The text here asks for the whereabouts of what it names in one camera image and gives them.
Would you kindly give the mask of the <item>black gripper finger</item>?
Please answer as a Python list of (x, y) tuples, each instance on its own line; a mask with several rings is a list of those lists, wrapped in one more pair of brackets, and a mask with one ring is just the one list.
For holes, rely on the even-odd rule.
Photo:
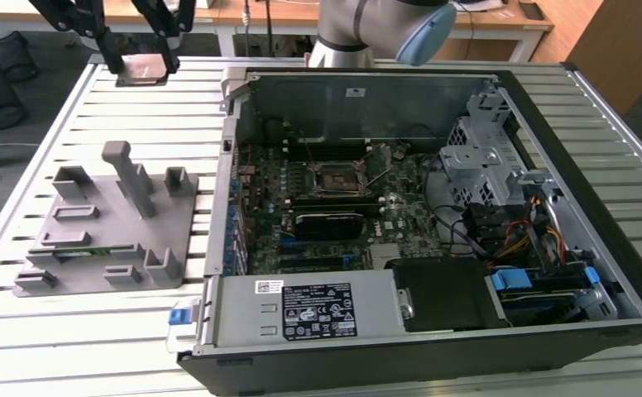
[(31, 5), (57, 31), (75, 31), (92, 39), (114, 74), (124, 72), (124, 59), (116, 37), (106, 25), (103, 1), (29, 0)]
[(194, 28), (195, 0), (180, 0), (171, 11), (163, 0), (132, 0), (156, 35), (156, 48), (160, 52), (167, 74), (174, 74), (180, 61), (172, 52), (172, 44), (179, 43), (183, 33)]

